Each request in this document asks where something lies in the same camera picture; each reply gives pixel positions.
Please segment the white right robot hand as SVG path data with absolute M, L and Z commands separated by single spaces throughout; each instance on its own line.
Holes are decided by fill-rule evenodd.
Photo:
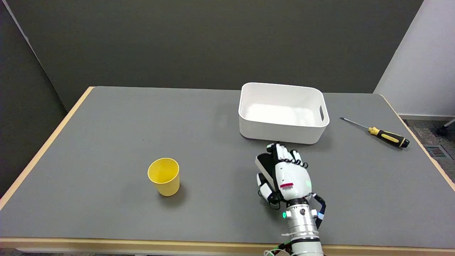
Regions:
M 268 144 L 266 153 L 258 155 L 255 164 L 260 170 L 256 175 L 258 195 L 271 208 L 308 203 L 312 184 L 304 162 L 297 150 L 289 150 L 284 144 Z

